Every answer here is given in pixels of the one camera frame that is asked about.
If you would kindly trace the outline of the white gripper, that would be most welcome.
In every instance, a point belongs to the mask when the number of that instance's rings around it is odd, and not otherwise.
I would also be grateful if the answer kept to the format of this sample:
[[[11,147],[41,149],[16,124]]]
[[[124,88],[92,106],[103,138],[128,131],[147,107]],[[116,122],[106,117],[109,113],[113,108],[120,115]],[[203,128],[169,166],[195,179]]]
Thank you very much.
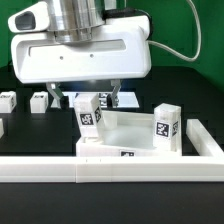
[[[17,35],[11,43],[16,77],[23,83],[47,83],[46,88],[61,107],[58,83],[112,80],[108,106],[117,107],[120,79],[144,77],[151,69],[147,21],[109,21],[92,30],[88,42],[59,44],[42,32]]]

